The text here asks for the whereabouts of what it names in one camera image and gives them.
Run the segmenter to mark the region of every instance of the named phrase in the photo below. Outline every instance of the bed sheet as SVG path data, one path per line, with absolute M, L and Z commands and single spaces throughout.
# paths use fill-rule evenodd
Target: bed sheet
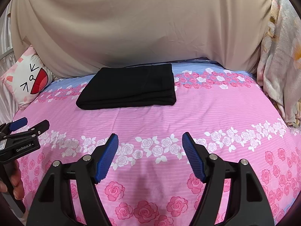
M 116 133 L 118 151 L 107 177 L 97 185 L 112 225 L 189 225 L 205 187 L 182 148 L 182 134 L 189 132 L 196 143 L 224 160 L 247 159 L 275 223 L 280 221 L 301 189 L 300 132 L 285 125 L 246 72 L 189 60 L 173 63 L 173 73 L 174 106 L 81 110 L 75 102 L 93 77 L 86 76 L 51 83 L 19 111 L 15 119 L 28 118 L 23 130 L 44 119 L 50 122 L 50 129 L 39 137 L 41 149 L 19 160 L 26 207 L 54 160 L 76 161 Z M 112 81 L 120 79 L 112 76 Z M 226 179 L 216 223 L 224 219 L 229 186 Z M 85 223 L 75 181 L 71 191 L 77 220 Z

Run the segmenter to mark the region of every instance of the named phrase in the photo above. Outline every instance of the ridged blue pad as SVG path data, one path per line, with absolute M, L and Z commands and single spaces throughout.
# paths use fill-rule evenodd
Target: ridged blue pad
M 103 180 L 108 173 L 112 160 L 114 159 L 118 149 L 118 136 L 114 134 L 113 138 L 109 138 L 105 145 L 107 147 L 102 157 L 97 162 L 96 175 L 94 177 L 97 182 Z
M 27 118 L 23 117 L 17 121 L 12 122 L 9 126 L 9 129 L 10 131 L 14 132 L 26 125 L 27 125 Z
M 204 163 L 186 133 L 184 133 L 182 136 L 182 145 L 190 162 L 193 173 L 198 179 L 204 182 L 204 180 L 206 179 L 206 175 L 204 173 Z

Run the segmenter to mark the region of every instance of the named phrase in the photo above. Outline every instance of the black folded cloth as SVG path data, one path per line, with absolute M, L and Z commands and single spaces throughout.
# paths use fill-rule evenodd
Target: black folded cloth
M 79 95 L 76 105 L 99 110 L 150 105 L 174 105 L 171 64 L 131 68 L 101 68 Z

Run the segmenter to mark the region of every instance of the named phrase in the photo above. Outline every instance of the human hand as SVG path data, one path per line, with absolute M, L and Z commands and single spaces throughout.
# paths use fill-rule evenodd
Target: human hand
M 19 169 L 20 165 L 17 160 L 15 160 L 15 168 L 12 176 L 10 177 L 11 184 L 14 187 L 14 195 L 17 200 L 22 200 L 24 198 L 25 192 L 23 187 L 23 182 L 21 180 L 21 171 Z M 0 181 L 0 192 L 7 192 L 6 185 Z

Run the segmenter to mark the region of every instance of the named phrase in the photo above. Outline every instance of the white and pink pillow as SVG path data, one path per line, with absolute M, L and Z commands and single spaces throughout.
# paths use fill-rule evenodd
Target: white and pink pillow
M 31 45 L 0 79 L 23 110 L 54 78 Z

